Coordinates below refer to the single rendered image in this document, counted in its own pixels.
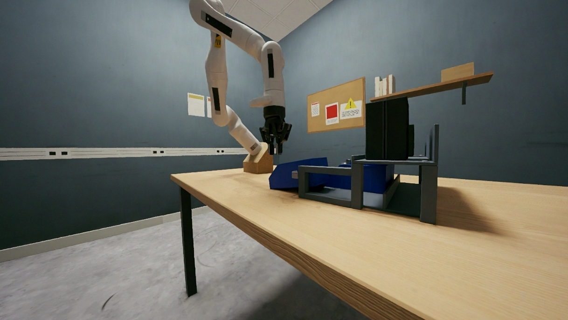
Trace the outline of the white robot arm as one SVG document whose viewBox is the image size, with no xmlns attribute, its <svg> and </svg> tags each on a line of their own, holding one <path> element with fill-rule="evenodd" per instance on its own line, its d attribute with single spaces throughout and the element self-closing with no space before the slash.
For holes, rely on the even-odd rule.
<svg viewBox="0 0 568 320">
<path fill-rule="evenodd" d="M 196 24 L 209 29 L 211 43 L 204 67 L 208 79 L 211 116 L 218 126 L 229 133 L 250 153 L 259 153 L 263 145 L 242 124 L 236 113 L 226 105 L 228 73 L 226 39 L 254 57 L 262 65 L 263 96 L 250 100 L 250 107 L 279 105 L 285 107 L 284 56 L 280 45 L 266 42 L 257 32 L 226 17 L 220 0 L 189 0 L 191 17 Z M 231 120 L 231 121 L 230 121 Z"/>
</svg>

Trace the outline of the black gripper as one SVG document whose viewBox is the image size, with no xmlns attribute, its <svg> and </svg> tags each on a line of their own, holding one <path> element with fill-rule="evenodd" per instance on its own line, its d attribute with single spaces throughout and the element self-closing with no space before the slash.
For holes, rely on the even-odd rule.
<svg viewBox="0 0 568 320">
<path fill-rule="evenodd" d="M 276 154 L 282 154 L 283 143 L 288 140 L 292 127 L 292 124 L 285 123 L 285 107 L 279 105 L 266 106 L 263 108 L 263 117 L 265 118 L 265 126 L 260 127 L 259 130 L 263 142 L 268 144 L 268 153 L 274 154 L 274 138 L 276 138 Z"/>
</svg>

